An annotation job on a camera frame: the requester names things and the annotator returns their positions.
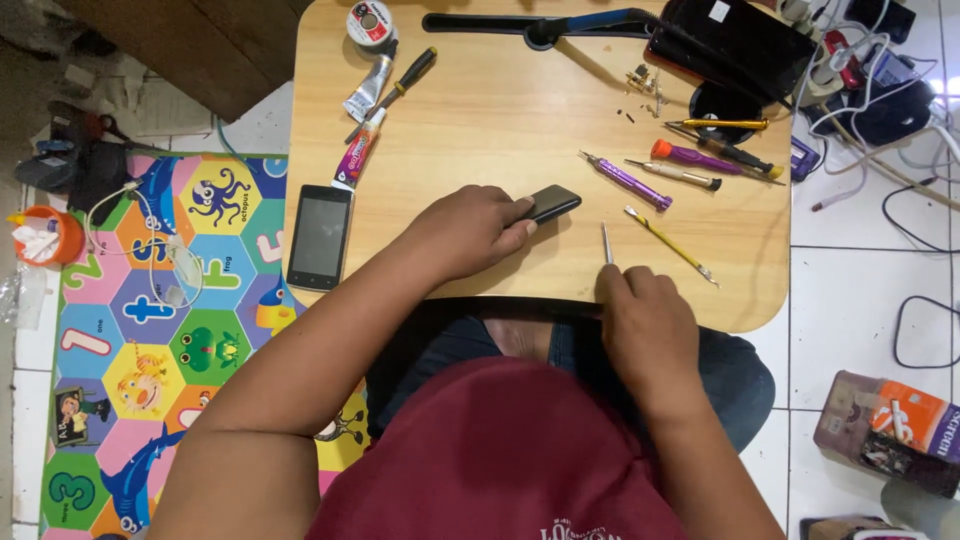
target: purple screwdriver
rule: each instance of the purple screwdriver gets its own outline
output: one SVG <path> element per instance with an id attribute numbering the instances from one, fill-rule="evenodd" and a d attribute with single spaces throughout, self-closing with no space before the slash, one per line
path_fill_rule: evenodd
<path id="1" fill-rule="evenodd" d="M 588 154 L 583 150 L 581 150 L 580 153 L 587 157 L 587 162 L 593 165 L 593 168 L 597 169 L 618 184 L 621 184 L 635 192 L 648 203 L 653 205 L 658 212 L 667 210 L 670 208 L 670 204 L 673 203 L 673 198 L 660 195 L 653 189 L 644 185 L 641 181 L 627 174 L 626 171 L 617 167 L 613 163 L 610 163 L 603 158 L 597 158 L 596 156 Z"/>
<path id="2" fill-rule="evenodd" d="M 705 156 L 692 148 L 674 146 L 662 138 L 657 139 L 657 142 L 654 143 L 653 149 L 650 150 L 650 157 L 671 160 L 677 163 L 699 165 L 705 169 L 713 169 L 727 174 L 743 174 L 743 169 L 737 165 Z"/>

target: foam play mat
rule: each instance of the foam play mat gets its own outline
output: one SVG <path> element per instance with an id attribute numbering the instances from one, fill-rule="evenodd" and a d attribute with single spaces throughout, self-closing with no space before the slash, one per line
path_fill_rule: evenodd
<path id="1" fill-rule="evenodd" d="M 130 156 L 146 203 L 123 199 L 95 233 L 99 245 L 63 267 L 43 540 L 130 537 L 149 525 L 186 430 L 305 310 L 281 274 L 286 156 L 243 159 Z M 180 282 L 150 229 L 163 240 L 177 234 L 203 260 L 192 306 L 156 301 L 173 285 L 187 299 L 196 289 Z M 321 491 L 368 444 L 361 392 L 315 437 Z"/>

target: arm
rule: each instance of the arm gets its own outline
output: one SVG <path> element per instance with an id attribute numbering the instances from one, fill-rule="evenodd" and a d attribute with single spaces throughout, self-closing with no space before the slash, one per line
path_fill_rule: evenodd
<path id="1" fill-rule="evenodd" d="M 320 502 L 312 435 L 426 295 L 522 247 L 532 204 L 491 186 L 444 197 L 267 342 L 180 442 L 150 540 L 302 538 Z"/>
<path id="2" fill-rule="evenodd" d="M 697 370 L 693 311 L 646 266 L 600 274 L 604 345 L 657 447 L 665 498 L 694 540 L 771 540 L 783 531 L 730 444 Z"/>

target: hand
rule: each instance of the hand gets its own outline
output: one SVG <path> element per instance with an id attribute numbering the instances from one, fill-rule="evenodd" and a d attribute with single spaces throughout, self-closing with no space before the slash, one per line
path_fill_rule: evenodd
<path id="1" fill-rule="evenodd" d="M 620 274 L 608 264 L 600 271 L 597 296 L 604 305 L 607 356 L 644 413 L 677 406 L 689 390 L 703 392 L 700 330 L 673 280 L 654 276 L 646 266 Z"/>
<path id="2" fill-rule="evenodd" d="M 437 285 L 466 278 L 523 247 L 537 223 L 517 220 L 533 204 L 492 185 L 466 185 L 427 207 L 395 244 L 429 265 Z"/>

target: red phone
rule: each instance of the red phone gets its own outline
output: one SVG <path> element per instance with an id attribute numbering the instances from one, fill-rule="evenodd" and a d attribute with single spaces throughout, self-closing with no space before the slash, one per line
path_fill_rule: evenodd
<path id="1" fill-rule="evenodd" d="M 850 48 L 847 38 L 839 30 L 831 30 L 824 34 L 824 44 L 831 55 L 841 49 Z M 856 56 L 851 56 L 847 66 L 840 70 L 840 80 L 843 81 L 843 86 L 847 90 L 860 88 L 866 83 L 863 75 L 860 74 L 860 60 Z"/>

